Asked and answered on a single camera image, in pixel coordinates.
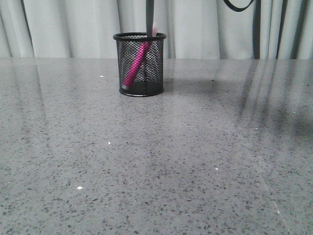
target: black cable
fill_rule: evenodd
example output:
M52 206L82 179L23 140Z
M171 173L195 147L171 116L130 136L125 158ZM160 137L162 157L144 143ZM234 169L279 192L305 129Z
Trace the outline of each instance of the black cable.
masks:
M226 4L230 9L232 9L233 11L237 11L237 12L241 12L241 11L246 10L246 9L253 3L253 1L254 1L254 0L251 0L250 3L248 4L248 6L239 8L239 7L234 6L229 0L224 0L225 4Z

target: pink pen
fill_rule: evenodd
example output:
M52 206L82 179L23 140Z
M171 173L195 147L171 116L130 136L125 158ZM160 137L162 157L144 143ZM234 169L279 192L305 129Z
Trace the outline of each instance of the pink pen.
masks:
M152 36L155 37L156 35L157 35L157 27L154 26ZM140 70L142 63L144 62L144 60L146 58L147 52L149 51L151 43L152 42L143 42L140 45L140 48L136 54L135 60L133 61L129 72L123 81L122 89L128 90L132 86L132 84L134 83L136 76L137 76L137 73Z

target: table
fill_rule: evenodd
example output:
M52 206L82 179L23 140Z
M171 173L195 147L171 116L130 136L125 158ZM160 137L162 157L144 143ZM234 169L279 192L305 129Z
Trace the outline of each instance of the table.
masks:
M1 234L313 234L313 61L0 59Z

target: curtain fold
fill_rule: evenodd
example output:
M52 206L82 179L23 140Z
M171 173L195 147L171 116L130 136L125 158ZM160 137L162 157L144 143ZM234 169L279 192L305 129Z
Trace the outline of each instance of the curtain fold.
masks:
M313 58L313 0L255 0L242 12L155 0L154 19L165 58ZM0 57L116 58L113 34L132 31L145 31L145 0L0 0Z

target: black mesh pen holder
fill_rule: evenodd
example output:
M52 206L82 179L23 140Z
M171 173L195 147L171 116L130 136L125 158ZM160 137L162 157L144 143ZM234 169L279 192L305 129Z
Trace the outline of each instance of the black mesh pen holder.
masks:
M163 88L163 40L166 35L147 38L145 32L119 33L116 40L119 91L129 96L152 96Z

